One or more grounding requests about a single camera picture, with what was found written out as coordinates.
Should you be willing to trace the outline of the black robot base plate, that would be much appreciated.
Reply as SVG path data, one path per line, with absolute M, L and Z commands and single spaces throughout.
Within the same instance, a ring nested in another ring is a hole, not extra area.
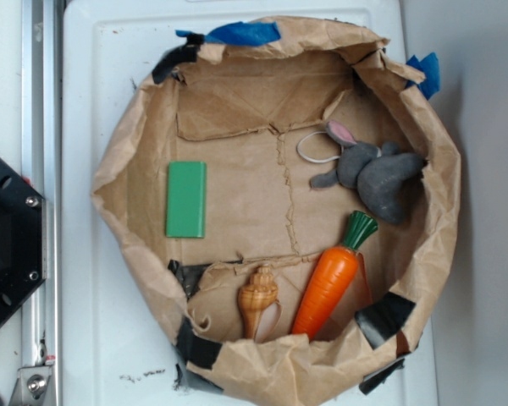
M 0 157 L 0 328 L 44 280 L 44 198 Z

